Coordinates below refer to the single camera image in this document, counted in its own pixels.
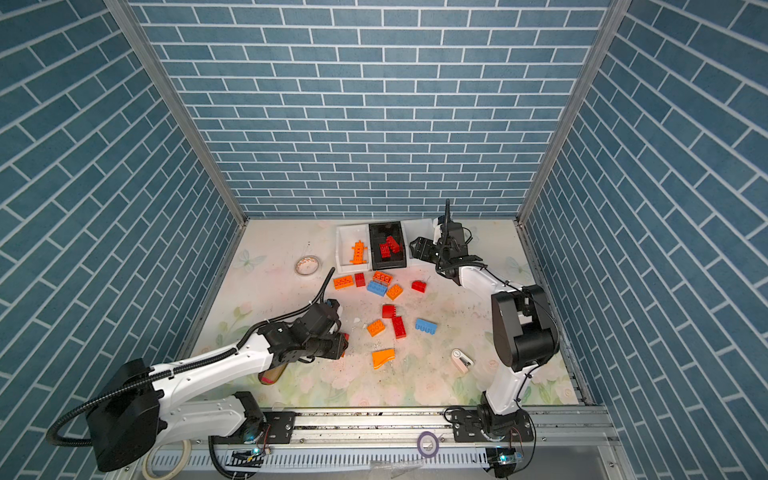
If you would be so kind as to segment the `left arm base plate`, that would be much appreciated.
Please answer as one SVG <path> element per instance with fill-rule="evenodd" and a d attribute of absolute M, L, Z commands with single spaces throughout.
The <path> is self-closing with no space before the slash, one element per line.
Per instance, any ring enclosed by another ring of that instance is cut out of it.
<path fill-rule="evenodd" d="M 267 411 L 258 418 L 246 418 L 235 433 L 227 438 L 227 442 L 253 446 L 288 444 L 295 420 L 296 413 L 293 411 Z"/>

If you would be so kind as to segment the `red lego diagonal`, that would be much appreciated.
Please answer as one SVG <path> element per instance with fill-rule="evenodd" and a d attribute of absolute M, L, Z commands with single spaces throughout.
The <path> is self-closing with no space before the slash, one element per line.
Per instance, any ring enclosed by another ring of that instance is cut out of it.
<path fill-rule="evenodd" d="M 393 236 L 386 237 L 386 245 L 391 254 L 399 254 L 402 251 L 402 247 Z"/>

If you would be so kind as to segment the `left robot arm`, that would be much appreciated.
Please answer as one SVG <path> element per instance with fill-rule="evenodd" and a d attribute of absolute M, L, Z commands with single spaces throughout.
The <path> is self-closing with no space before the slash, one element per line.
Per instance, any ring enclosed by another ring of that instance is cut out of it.
<path fill-rule="evenodd" d="M 109 383 L 122 393 L 86 415 L 97 467 L 110 472 L 155 447 L 184 440 L 244 434 L 257 439 L 263 415 L 249 392 L 201 400 L 220 386 L 299 360 L 338 360 L 348 347 L 341 331 L 340 304 L 310 305 L 291 322 L 267 322 L 247 339 L 186 360 L 148 367 L 124 364 Z"/>

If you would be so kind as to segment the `orange lego figure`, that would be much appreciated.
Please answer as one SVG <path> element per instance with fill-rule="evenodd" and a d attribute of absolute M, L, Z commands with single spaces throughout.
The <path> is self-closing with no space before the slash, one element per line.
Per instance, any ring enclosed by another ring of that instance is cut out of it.
<path fill-rule="evenodd" d="M 363 265 L 366 263 L 365 255 L 367 251 L 367 246 L 362 240 L 357 240 L 354 243 L 352 247 L 352 251 L 353 251 L 353 256 L 352 256 L 352 259 L 350 260 L 350 263 L 352 265 Z"/>

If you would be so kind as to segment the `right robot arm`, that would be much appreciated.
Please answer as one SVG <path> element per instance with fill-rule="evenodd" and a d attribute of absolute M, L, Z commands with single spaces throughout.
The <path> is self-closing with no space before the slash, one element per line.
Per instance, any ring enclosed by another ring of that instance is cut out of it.
<path fill-rule="evenodd" d="M 469 244 L 463 225 L 444 214 L 433 237 L 412 240 L 408 250 L 414 259 L 433 264 L 438 275 L 490 300 L 492 339 L 501 366 L 477 411 L 483 429 L 491 432 L 527 420 L 520 405 L 524 386 L 559 351 L 559 331 L 541 286 L 492 273 L 481 257 L 469 253 Z"/>

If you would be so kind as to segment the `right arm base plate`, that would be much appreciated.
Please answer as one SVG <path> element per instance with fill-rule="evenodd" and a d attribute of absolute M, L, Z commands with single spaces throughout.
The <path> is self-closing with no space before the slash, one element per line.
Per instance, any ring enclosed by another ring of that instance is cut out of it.
<path fill-rule="evenodd" d="M 523 409 L 507 415 L 496 415 L 483 405 L 477 409 L 449 406 L 443 411 L 443 418 L 451 426 L 457 443 L 526 443 L 535 438 L 532 420 Z"/>

